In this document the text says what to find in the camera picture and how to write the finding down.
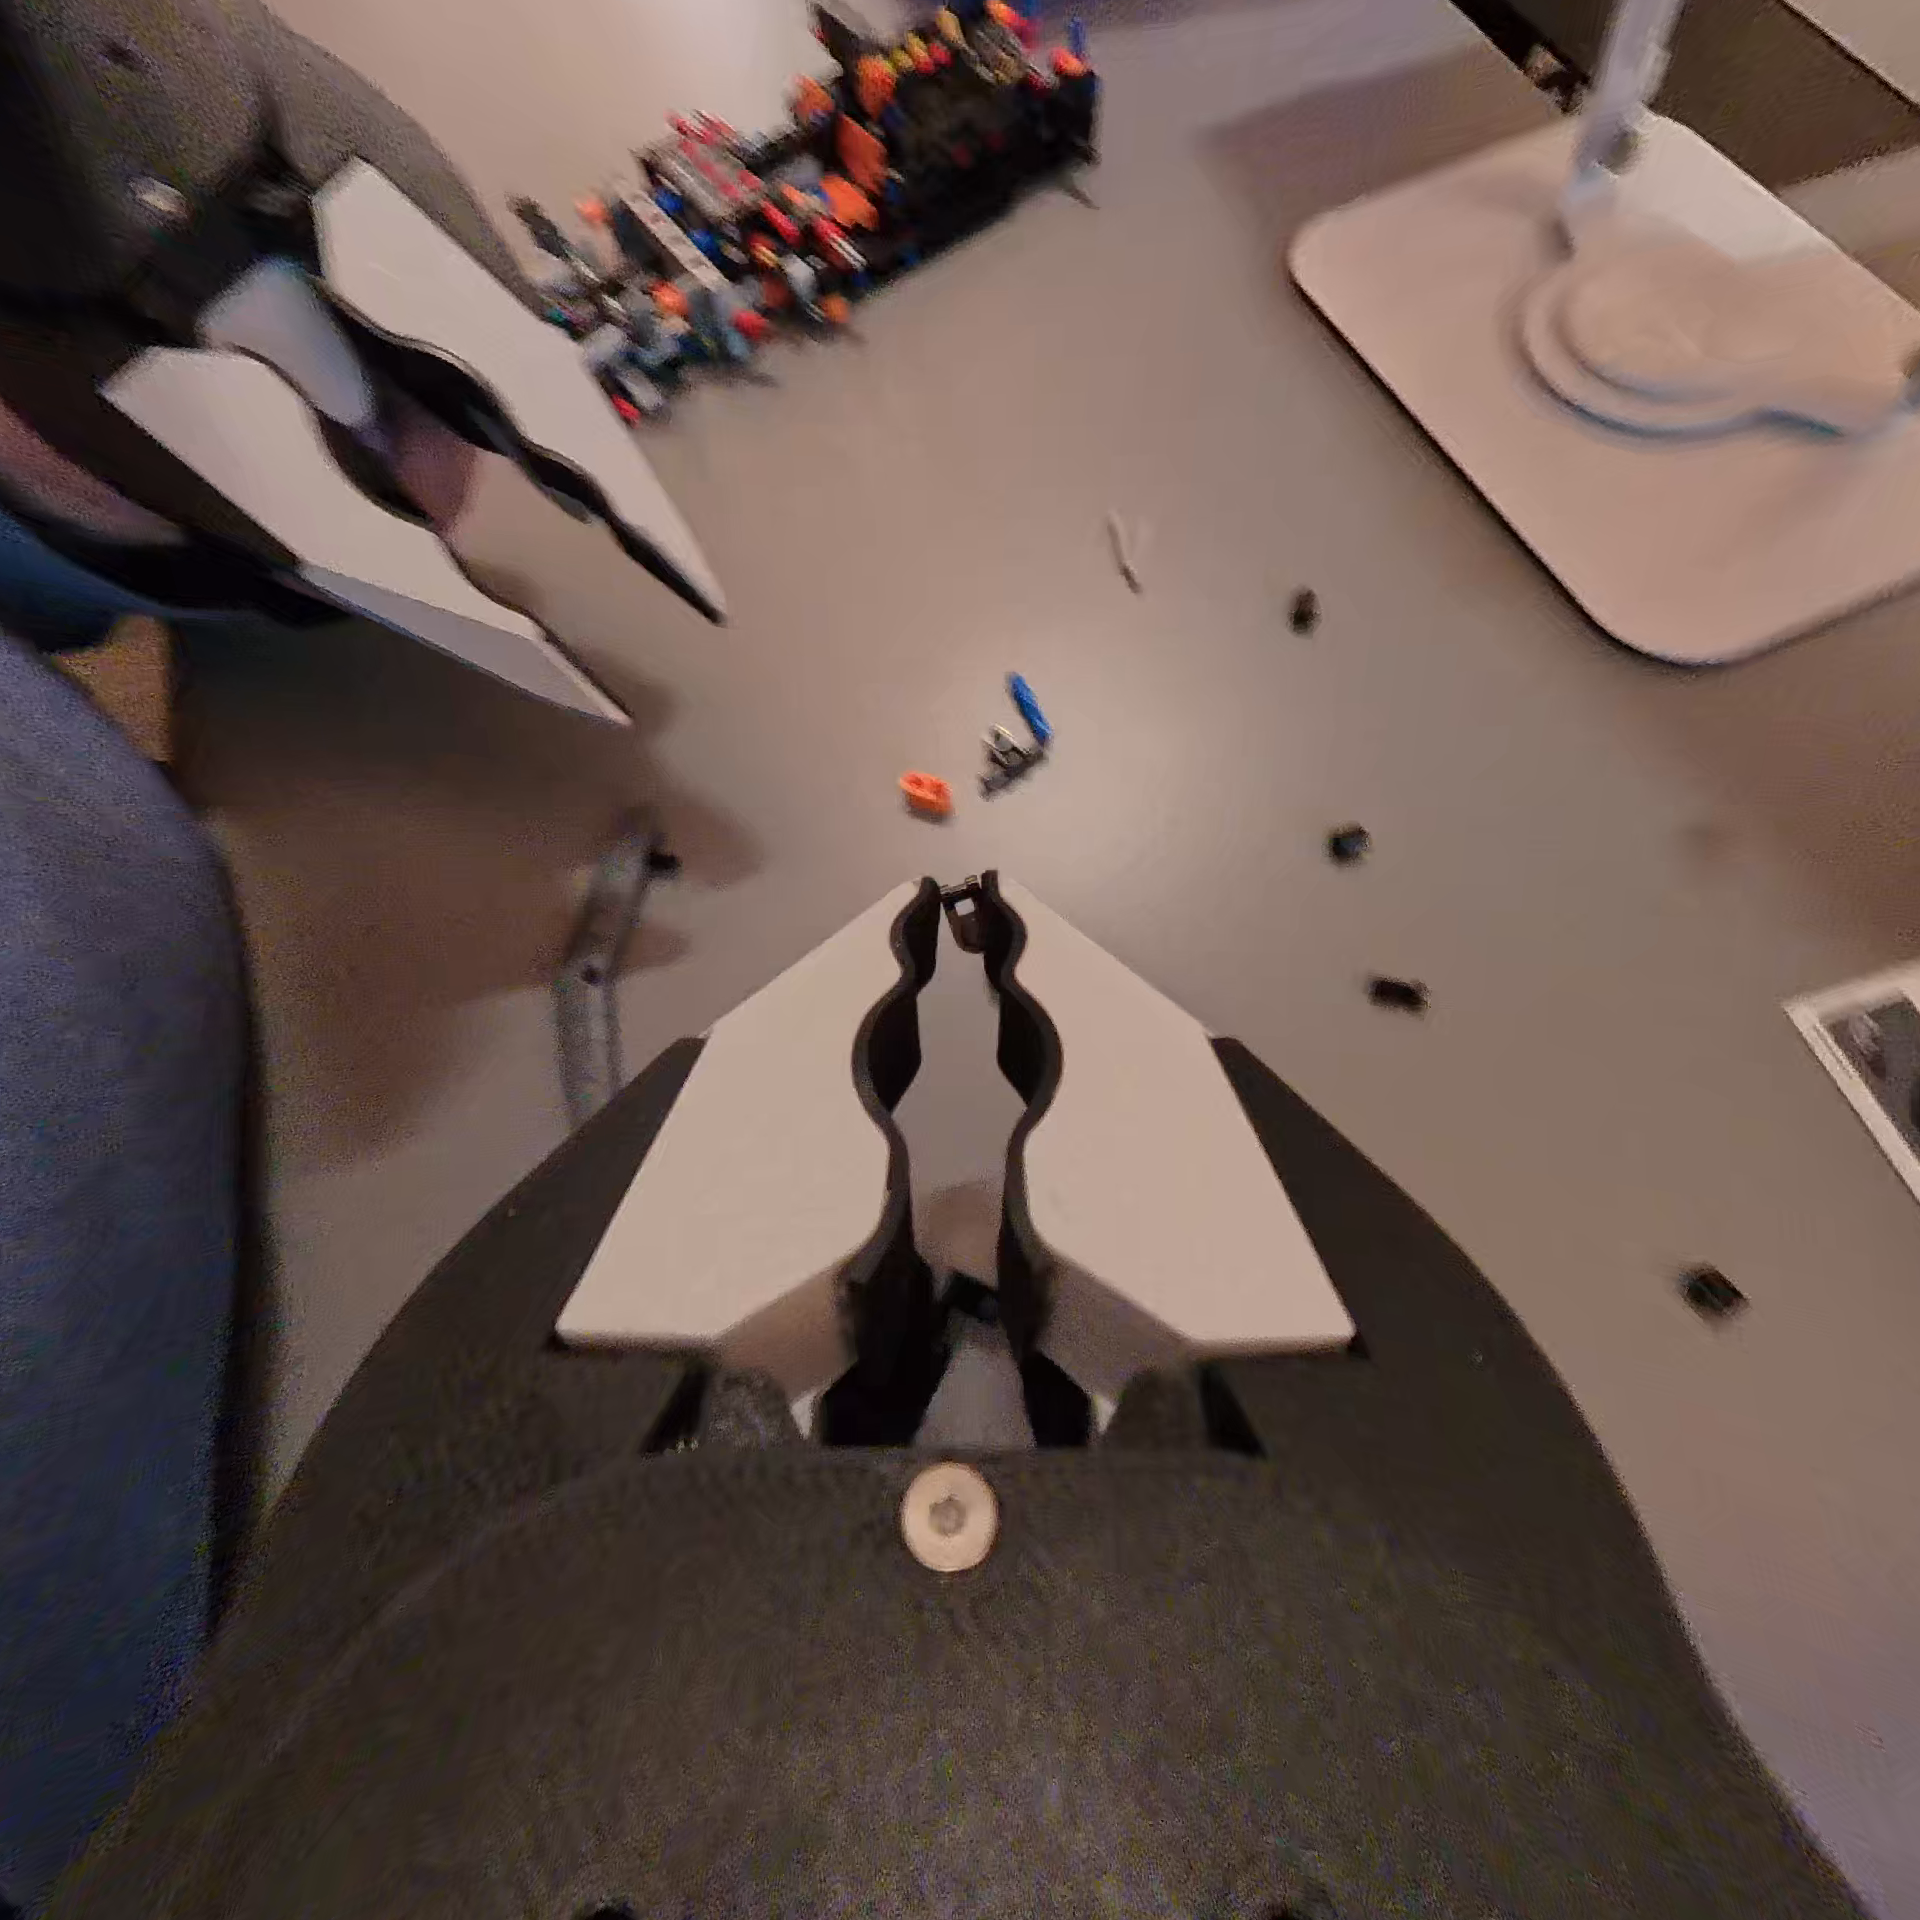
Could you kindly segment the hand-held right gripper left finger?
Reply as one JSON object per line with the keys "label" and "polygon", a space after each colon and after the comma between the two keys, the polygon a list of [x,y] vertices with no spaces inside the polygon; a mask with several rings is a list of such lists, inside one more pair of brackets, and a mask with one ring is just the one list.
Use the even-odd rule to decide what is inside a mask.
{"label": "hand-held right gripper left finger", "polygon": [[722,1016],[559,1310],[573,1353],[850,1369],[870,1285],[911,1251],[895,1109],[940,888],[898,883]]}

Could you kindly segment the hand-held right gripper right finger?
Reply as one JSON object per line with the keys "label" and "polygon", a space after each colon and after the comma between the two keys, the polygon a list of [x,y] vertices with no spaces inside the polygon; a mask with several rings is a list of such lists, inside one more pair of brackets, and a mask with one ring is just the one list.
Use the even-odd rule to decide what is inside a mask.
{"label": "hand-held right gripper right finger", "polygon": [[1020,1095],[998,1285],[1020,1336],[1090,1396],[1207,1359],[1333,1354],[1356,1324],[1216,1035],[983,876],[998,1072]]}

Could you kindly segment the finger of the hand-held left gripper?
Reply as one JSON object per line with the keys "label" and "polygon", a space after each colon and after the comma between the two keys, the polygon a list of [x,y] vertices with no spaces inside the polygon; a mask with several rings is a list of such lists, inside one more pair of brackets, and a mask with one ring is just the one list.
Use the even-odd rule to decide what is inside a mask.
{"label": "finger of the hand-held left gripper", "polygon": [[362,157],[314,191],[312,226],[323,300],[378,342],[399,387],[597,520],[713,625],[729,616],[692,526],[564,330]]}
{"label": "finger of the hand-held left gripper", "polygon": [[535,616],[481,591],[431,526],[362,494],[320,413],[267,360],[154,347],[105,382],[105,400],[267,533],[288,589],[542,705],[629,726]]}

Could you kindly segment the person's left forearm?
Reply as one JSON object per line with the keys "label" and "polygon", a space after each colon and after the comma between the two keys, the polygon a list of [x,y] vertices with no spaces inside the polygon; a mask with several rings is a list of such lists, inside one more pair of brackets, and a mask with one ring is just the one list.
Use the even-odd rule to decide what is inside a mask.
{"label": "person's left forearm", "polygon": [[250,554],[187,542],[119,542],[0,504],[0,621],[35,649],[86,649],[119,616],[167,625],[270,621],[314,632],[346,609]]}

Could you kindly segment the grey curved lego panel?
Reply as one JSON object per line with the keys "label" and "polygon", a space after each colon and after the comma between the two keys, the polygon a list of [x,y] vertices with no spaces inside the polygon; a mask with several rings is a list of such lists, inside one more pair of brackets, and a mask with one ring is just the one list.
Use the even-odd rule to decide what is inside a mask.
{"label": "grey curved lego panel", "polygon": [[652,809],[627,814],[586,876],[552,982],[554,1069],[566,1128],[586,1128],[627,1083],[620,972],[648,897],[677,876],[664,824]]}

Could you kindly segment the lego car chassis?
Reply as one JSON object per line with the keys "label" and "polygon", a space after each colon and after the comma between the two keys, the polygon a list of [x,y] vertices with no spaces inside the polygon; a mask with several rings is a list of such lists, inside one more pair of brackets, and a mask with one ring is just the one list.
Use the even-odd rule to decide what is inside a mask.
{"label": "lego car chassis", "polygon": [[573,206],[513,218],[540,308],[620,422],[660,419],[696,370],[742,370],[779,330],[842,330],[878,287],[951,254],[1034,187],[1099,157],[1101,83],[1081,15],[1037,4],[924,4],[875,34],[807,4],[822,70],[782,122],[739,134],[680,112],[629,168]]}

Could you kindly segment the lego sticker sheet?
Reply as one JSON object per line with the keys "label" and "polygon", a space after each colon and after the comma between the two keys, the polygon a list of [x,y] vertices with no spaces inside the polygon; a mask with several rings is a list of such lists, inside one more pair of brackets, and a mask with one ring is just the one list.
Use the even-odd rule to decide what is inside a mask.
{"label": "lego sticker sheet", "polygon": [[1909,1194],[1920,1194],[1920,960],[1789,996],[1781,1016]]}

